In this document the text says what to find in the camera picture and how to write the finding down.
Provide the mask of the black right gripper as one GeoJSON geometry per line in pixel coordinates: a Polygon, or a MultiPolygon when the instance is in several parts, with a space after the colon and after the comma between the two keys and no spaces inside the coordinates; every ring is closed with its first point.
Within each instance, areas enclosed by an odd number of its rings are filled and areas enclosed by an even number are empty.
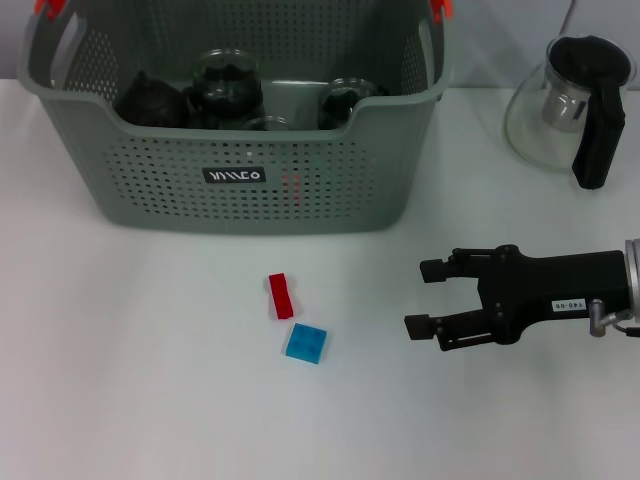
{"type": "Polygon", "coordinates": [[[411,340],[436,339],[444,352],[477,345],[517,342],[539,322],[590,317],[598,305],[604,317],[629,309],[626,260],[619,251],[532,258],[517,247],[460,249],[447,260],[420,262],[425,284],[475,278],[482,310],[431,317],[407,315],[411,340]]]}

